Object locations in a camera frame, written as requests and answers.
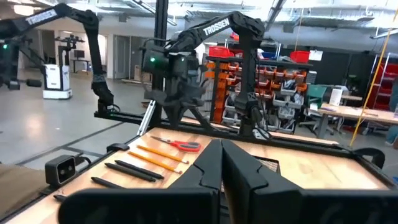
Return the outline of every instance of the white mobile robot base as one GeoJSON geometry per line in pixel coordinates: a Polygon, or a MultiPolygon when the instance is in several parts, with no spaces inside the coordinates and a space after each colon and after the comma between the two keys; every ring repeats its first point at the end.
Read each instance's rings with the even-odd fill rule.
{"type": "Polygon", "coordinates": [[[61,72],[58,65],[45,65],[45,73],[44,99],[67,100],[72,97],[72,89],[69,86],[69,66],[63,65],[61,72]]]}

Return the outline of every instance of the gray floor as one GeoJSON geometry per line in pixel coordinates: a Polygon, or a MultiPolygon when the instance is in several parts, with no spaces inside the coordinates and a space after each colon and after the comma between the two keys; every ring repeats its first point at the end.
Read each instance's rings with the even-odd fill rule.
{"type": "MultiPolygon", "coordinates": [[[[25,71],[21,76],[39,78],[40,75],[25,71]]],[[[107,145],[134,137],[138,125],[93,117],[97,97],[91,91],[90,83],[88,77],[72,76],[73,98],[65,101],[43,100],[42,91],[37,88],[22,86],[20,91],[0,88],[0,161],[44,169],[49,159],[61,154],[85,151],[93,160],[105,153],[107,145]]],[[[141,106],[144,95],[141,86],[112,81],[108,81],[108,85],[115,95],[115,103],[123,111],[145,112],[141,106]]],[[[307,128],[297,128],[296,134],[315,137],[307,128]]],[[[326,135],[326,139],[344,145],[349,144],[351,137],[348,132],[326,135]]],[[[384,145],[383,133],[359,134],[354,148],[361,147],[382,150],[386,154],[384,172],[398,176],[398,151],[384,145]]]]}
{"type": "MultiPolygon", "coordinates": [[[[20,72],[21,77],[39,78],[37,72],[20,72]]],[[[16,164],[26,158],[49,151],[91,133],[118,124],[94,118],[97,97],[90,89],[88,77],[71,77],[73,97],[69,100],[43,100],[38,88],[21,86],[20,91],[0,88],[0,161],[16,164]]],[[[143,113],[142,88],[120,82],[108,82],[115,103],[124,111],[143,113]]],[[[79,142],[80,149],[104,154],[105,146],[125,142],[137,132],[135,124],[122,124],[79,142]]],[[[32,168],[43,169],[44,162],[32,168]]]]}

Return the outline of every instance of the wooden tabletop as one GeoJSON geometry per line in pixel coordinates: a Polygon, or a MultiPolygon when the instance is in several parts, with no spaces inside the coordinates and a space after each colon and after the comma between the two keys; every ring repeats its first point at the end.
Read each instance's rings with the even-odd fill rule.
{"type": "MultiPolygon", "coordinates": [[[[316,112],[332,116],[358,119],[361,115],[362,108],[353,108],[351,106],[333,106],[328,103],[324,103],[316,112]]],[[[362,118],[368,121],[398,124],[398,118],[394,118],[394,113],[390,111],[365,109],[362,118]]]]}
{"type": "MultiPolygon", "coordinates": [[[[185,172],[190,165],[177,163],[150,152],[142,151],[136,146],[143,145],[152,147],[188,160],[190,164],[195,161],[200,153],[187,154],[181,152],[166,143],[152,139],[150,137],[151,135],[162,138],[179,139],[181,141],[195,141],[202,144],[203,148],[213,139],[208,136],[155,128],[130,143],[129,146],[132,151],[162,161],[183,172],[185,172]]],[[[254,156],[278,160],[282,176],[305,189],[387,189],[381,181],[377,180],[358,163],[349,159],[246,142],[235,141],[235,144],[254,156]]],[[[63,194],[67,196],[82,189],[101,188],[99,185],[92,183],[90,177],[100,177],[127,188],[167,188],[177,180],[180,175],[132,157],[127,152],[118,151],[53,194],[63,194]],[[163,181],[158,180],[155,183],[146,182],[130,175],[111,170],[104,165],[105,162],[113,163],[116,159],[162,174],[165,179],[163,181]]],[[[59,203],[55,201],[53,194],[43,198],[35,205],[18,214],[18,216],[8,223],[57,223],[59,203]]]]}
{"type": "Polygon", "coordinates": [[[362,101],[362,97],[360,97],[360,96],[351,96],[351,95],[342,95],[341,99],[343,99],[343,100],[351,100],[351,101],[362,101]]]}
{"type": "MultiPolygon", "coordinates": [[[[182,121],[183,122],[187,122],[187,123],[192,123],[192,124],[199,124],[199,121],[197,121],[195,119],[191,119],[191,118],[182,118],[182,121]]],[[[211,125],[216,127],[216,128],[234,128],[234,129],[239,129],[239,127],[237,127],[237,126],[225,126],[225,125],[216,124],[216,123],[212,123],[211,125]]],[[[280,137],[280,138],[311,141],[311,142],[319,142],[319,143],[331,144],[331,145],[332,144],[338,144],[338,142],[336,142],[336,141],[329,141],[329,140],[324,140],[324,139],[316,139],[316,138],[298,136],[298,135],[293,135],[293,134],[277,133],[277,132],[273,132],[273,131],[270,131],[270,133],[271,133],[271,135],[273,135],[275,137],[280,137]]]]}

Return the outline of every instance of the office chair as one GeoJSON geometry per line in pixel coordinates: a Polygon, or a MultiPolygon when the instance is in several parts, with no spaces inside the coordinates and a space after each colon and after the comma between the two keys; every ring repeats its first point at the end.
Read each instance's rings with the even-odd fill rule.
{"type": "MultiPolygon", "coordinates": [[[[322,103],[323,103],[323,97],[325,96],[325,93],[327,91],[327,87],[325,86],[320,86],[320,85],[309,85],[308,86],[308,91],[307,91],[307,108],[304,110],[304,115],[305,118],[311,118],[313,121],[304,121],[300,122],[298,126],[312,126],[312,131],[315,132],[315,130],[319,127],[320,125],[320,120],[322,118],[322,114],[316,112],[316,111],[311,111],[310,112],[310,105],[312,103],[316,103],[318,108],[321,108],[322,103]]],[[[335,131],[333,128],[327,126],[326,130],[330,132],[331,135],[334,135],[335,131]]]]}

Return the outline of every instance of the black marker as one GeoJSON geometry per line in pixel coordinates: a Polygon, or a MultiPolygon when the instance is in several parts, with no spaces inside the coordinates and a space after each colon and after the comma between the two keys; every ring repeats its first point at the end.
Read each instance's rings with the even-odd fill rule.
{"type": "Polygon", "coordinates": [[[54,195],[54,198],[58,201],[58,202],[63,202],[65,201],[65,199],[67,199],[66,196],[63,195],[54,195]]]}
{"type": "Polygon", "coordinates": [[[131,175],[133,177],[138,177],[138,178],[140,178],[142,180],[146,180],[146,181],[149,181],[149,182],[155,182],[156,181],[155,178],[153,178],[153,177],[151,177],[151,176],[149,176],[147,174],[143,174],[142,172],[138,172],[136,170],[131,170],[131,169],[128,169],[126,167],[115,165],[115,164],[108,163],[108,162],[105,163],[105,165],[108,168],[120,171],[120,172],[125,173],[125,174],[129,174],[129,175],[131,175]]]}
{"type": "Polygon", "coordinates": [[[111,182],[106,181],[106,180],[104,180],[104,179],[101,179],[101,178],[99,178],[99,177],[91,177],[91,179],[93,180],[94,183],[100,184],[100,185],[102,185],[102,186],[104,186],[104,187],[107,187],[107,188],[112,188],[112,189],[124,189],[124,187],[122,187],[122,186],[119,186],[119,185],[117,185],[117,184],[111,183],[111,182]]]}
{"type": "Polygon", "coordinates": [[[144,168],[136,167],[136,166],[134,166],[134,165],[132,165],[130,163],[127,163],[127,162],[124,162],[124,161],[120,161],[120,160],[115,160],[114,162],[119,164],[119,165],[121,165],[121,166],[123,166],[123,167],[129,168],[129,169],[132,169],[132,170],[136,170],[138,172],[142,172],[143,174],[147,174],[147,175],[149,175],[151,177],[154,177],[156,179],[164,179],[164,176],[162,176],[160,174],[157,174],[157,173],[152,172],[150,170],[146,170],[144,168]]]}

